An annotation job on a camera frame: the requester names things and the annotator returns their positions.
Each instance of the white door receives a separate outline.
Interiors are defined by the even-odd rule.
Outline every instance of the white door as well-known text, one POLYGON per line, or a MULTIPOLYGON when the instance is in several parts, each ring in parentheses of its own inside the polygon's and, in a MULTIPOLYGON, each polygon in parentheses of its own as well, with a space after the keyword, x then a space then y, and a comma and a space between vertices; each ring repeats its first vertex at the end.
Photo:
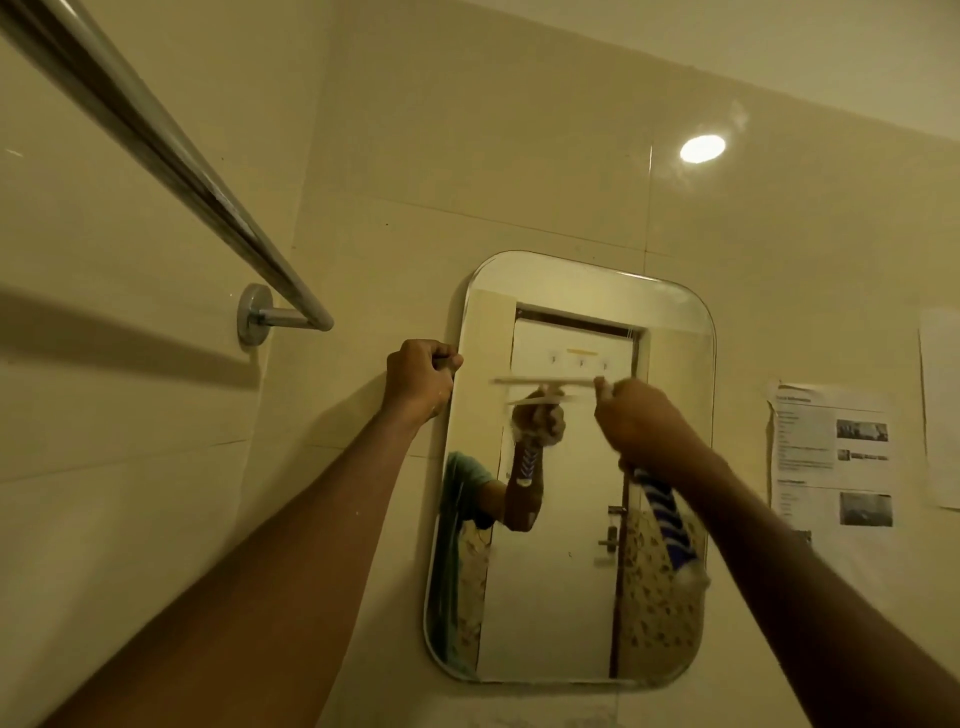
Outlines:
MULTIPOLYGON (((519 319, 511 369, 517 376, 631 375, 625 337, 519 319)), ((514 387, 518 400, 531 387, 514 387)), ((543 457, 543 506, 529 533, 493 527, 477 674, 487 680, 602 679, 610 674, 616 554, 597 541, 619 517, 623 499, 617 457, 593 419, 591 389, 570 389, 566 433, 543 457)), ((499 479, 513 465, 504 432, 499 479)))

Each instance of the hand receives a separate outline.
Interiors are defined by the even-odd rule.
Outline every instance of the hand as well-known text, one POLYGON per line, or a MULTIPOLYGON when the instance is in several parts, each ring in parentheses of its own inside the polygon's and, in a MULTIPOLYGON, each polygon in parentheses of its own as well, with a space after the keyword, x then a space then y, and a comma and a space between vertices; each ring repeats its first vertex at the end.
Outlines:
POLYGON ((593 381, 597 423, 623 460, 681 492, 684 485, 709 479, 723 460, 686 422, 667 396, 639 379, 613 387, 599 376, 593 381))
MULTIPOLYGON (((557 386, 541 387, 526 399, 557 397, 563 393, 557 386)), ((559 443, 566 429, 564 411, 558 404, 518 404, 514 407, 513 425, 515 439, 541 448, 559 443)))
POLYGON ((453 373, 464 363, 456 348, 432 339, 407 339, 387 357, 381 412, 396 413, 416 427, 450 400, 453 373))

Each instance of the white paper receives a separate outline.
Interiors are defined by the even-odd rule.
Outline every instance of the white paper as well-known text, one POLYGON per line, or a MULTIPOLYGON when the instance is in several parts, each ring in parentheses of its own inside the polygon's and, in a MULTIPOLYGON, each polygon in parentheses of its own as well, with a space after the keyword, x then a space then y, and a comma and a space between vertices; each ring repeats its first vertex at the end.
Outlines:
POLYGON ((777 384, 771 506, 877 606, 903 564, 884 399, 831 386, 777 384))
POLYGON ((927 482, 937 505, 960 508, 960 312, 921 314, 920 357, 927 482))

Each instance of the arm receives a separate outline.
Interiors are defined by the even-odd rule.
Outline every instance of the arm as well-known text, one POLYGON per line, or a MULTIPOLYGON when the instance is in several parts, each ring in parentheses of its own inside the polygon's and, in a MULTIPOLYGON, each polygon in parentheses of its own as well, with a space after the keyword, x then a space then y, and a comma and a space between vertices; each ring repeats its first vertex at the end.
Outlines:
POLYGON ((481 511, 510 530, 528 532, 534 527, 543 504, 543 450, 537 451, 533 481, 526 487, 516 482, 524 451, 525 447, 520 443, 514 445, 514 464, 509 481, 506 485, 499 480, 484 483, 477 492, 476 503, 481 511))
MULTIPOLYGON (((559 388, 538 389, 527 399, 562 394, 559 388)), ((564 438, 564 410, 558 404, 520 404, 514 408, 511 422, 516 442, 510 479, 506 485, 498 480, 486 483, 477 494, 477 506, 510 530, 528 532, 543 504, 543 448, 564 438), (533 477, 529 483, 521 483, 521 464, 527 452, 536 458, 533 477)))
POLYGON ((625 460, 704 520, 813 725, 960 726, 956 680, 755 497, 663 392, 625 379, 596 418, 625 460))
POLYGON ((452 347, 407 341, 329 468, 148 624, 48 726, 312 726, 356 621, 396 476, 446 404, 452 347), (432 356, 447 357, 440 371, 432 356))

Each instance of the recessed light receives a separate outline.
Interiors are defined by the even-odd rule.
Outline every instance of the recessed light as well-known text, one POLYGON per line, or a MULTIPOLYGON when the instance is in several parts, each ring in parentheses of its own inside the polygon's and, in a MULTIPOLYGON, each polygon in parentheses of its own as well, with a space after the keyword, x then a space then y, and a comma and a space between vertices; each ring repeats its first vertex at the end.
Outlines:
POLYGON ((726 148, 727 142, 722 136, 713 133, 694 136, 681 148, 680 159, 690 164, 700 164, 700 162, 718 158, 726 148))

